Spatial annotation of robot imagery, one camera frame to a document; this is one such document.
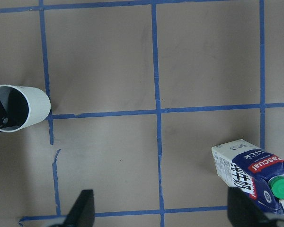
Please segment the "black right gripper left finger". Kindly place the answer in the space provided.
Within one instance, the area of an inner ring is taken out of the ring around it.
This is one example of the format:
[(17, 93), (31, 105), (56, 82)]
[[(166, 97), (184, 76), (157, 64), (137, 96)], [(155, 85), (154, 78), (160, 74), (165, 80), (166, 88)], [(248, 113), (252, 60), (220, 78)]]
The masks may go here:
[(82, 190), (65, 218), (55, 218), (48, 227), (92, 227), (95, 222), (94, 192)]

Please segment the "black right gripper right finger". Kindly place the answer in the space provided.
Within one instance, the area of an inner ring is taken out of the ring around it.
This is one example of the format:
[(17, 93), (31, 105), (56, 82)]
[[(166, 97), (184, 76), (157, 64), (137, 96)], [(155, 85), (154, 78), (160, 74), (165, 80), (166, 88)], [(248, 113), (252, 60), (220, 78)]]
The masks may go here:
[(237, 187), (228, 188), (227, 217), (233, 227), (284, 227), (282, 216), (265, 214)]

